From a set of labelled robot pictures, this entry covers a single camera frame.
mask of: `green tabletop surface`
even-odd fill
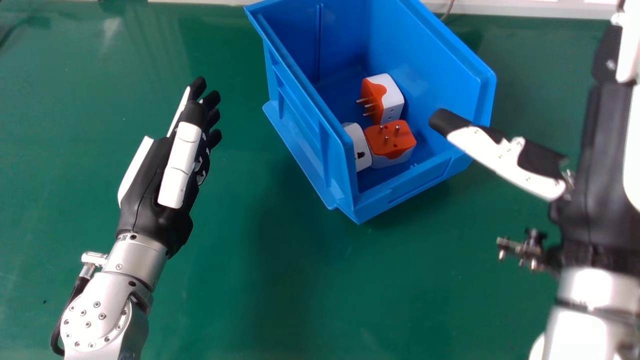
[[[451,15],[498,78],[492,125],[579,155],[606,23]],[[355,225],[316,195],[262,105],[242,8],[0,3],[0,359],[56,359],[49,335],[86,250],[108,252],[116,192],[198,75],[224,140],[195,229],[154,293],[144,359],[526,359],[556,290],[497,261],[547,205],[478,164]]]

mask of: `white wall edge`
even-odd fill
[[[243,6],[256,0],[148,0],[150,3],[224,4]],[[451,13],[560,17],[573,19],[609,19],[615,12],[615,0],[456,0]],[[449,0],[423,0],[433,12],[444,12]]]

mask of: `blurry robotic arm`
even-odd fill
[[[219,93],[198,100],[206,87],[197,78],[186,88],[166,137],[144,137],[118,191],[111,252],[82,255],[83,269],[51,336],[65,360],[140,359],[152,293],[164,264],[191,234],[189,212],[209,173],[210,151],[222,139],[211,130],[220,119]]]
[[[640,358],[640,1],[618,5],[596,51],[575,179],[564,156],[524,138],[507,141],[448,110],[433,129],[509,182],[550,202],[561,244],[527,230],[523,243],[498,238],[531,270],[550,270],[559,288],[530,360]]]

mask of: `blue storage box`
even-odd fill
[[[490,123],[495,74],[418,0],[266,0],[245,8],[264,40],[263,109],[329,209],[360,224],[465,170],[471,159],[429,127],[447,108]],[[417,146],[406,163],[356,173],[342,123],[363,117],[363,78],[389,73]]]

